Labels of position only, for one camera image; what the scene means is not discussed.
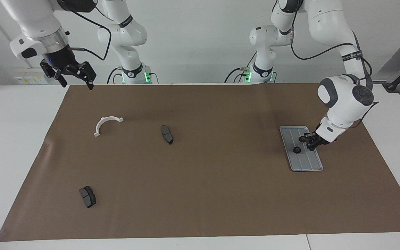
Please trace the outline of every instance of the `gray tray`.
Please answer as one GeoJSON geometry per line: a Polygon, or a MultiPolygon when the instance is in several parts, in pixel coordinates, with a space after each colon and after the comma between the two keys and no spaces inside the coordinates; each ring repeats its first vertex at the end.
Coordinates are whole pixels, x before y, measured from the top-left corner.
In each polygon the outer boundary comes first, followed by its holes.
{"type": "Polygon", "coordinates": [[[308,128],[305,126],[281,127],[282,139],[291,169],[296,172],[322,171],[324,167],[317,150],[310,151],[305,143],[299,141],[299,137],[305,133],[309,133],[308,128]],[[294,153],[292,151],[294,147],[300,147],[302,152],[299,154],[294,153]]]}

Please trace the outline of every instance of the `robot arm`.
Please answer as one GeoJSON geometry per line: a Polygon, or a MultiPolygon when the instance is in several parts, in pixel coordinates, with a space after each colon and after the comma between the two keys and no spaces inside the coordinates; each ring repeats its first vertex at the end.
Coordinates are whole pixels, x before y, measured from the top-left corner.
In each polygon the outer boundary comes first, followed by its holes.
{"type": "Polygon", "coordinates": [[[271,21],[282,33],[292,33],[297,12],[308,13],[308,24],[314,40],[337,47],[346,74],[321,81],[318,95],[329,108],[317,130],[306,135],[307,147],[314,150],[329,144],[368,112],[373,104],[373,82],[365,67],[356,35],[343,16],[340,0],[278,0],[271,21]]]}
{"type": "Polygon", "coordinates": [[[43,55],[40,63],[48,77],[54,77],[65,87],[63,75],[82,79],[92,89],[97,76],[89,62],[78,63],[70,50],[67,33],[54,10],[92,11],[97,0],[0,0],[9,15],[19,24],[22,34],[11,41],[10,47],[21,60],[43,55]]]}
{"type": "MultiPolygon", "coordinates": [[[[140,61],[136,49],[146,43],[148,34],[143,26],[136,22],[123,0],[102,0],[106,16],[117,24],[107,25],[111,30],[111,48],[115,51],[121,62],[124,82],[127,84],[151,83],[150,68],[140,61]]],[[[109,33],[98,30],[98,39],[103,44],[108,44],[109,33]]]]}
{"type": "Polygon", "coordinates": [[[257,49],[257,57],[251,66],[249,82],[267,82],[273,74],[276,52],[272,47],[287,46],[290,44],[290,36],[284,35],[274,25],[254,28],[249,41],[257,49]]]}

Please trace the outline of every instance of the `white plastic bracket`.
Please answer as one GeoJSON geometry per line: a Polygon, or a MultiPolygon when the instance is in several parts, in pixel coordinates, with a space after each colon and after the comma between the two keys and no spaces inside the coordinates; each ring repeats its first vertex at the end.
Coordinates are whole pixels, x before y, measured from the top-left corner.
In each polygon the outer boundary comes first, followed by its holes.
{"type": "Polygon", "coordinates": [[[124,119],[118,118],[118,117],[114,117],[114,116],[109,116],[109,117],[102,117],[100,119],[100,121],[98,122],[97,126],[95,127],[95,133],[93,134],[95,137],[100,136],[100,127],[101,125],[103,125],[103,123],[109,121],[109,120],[116,120],[117,122],[123,122],[124,119]]]}

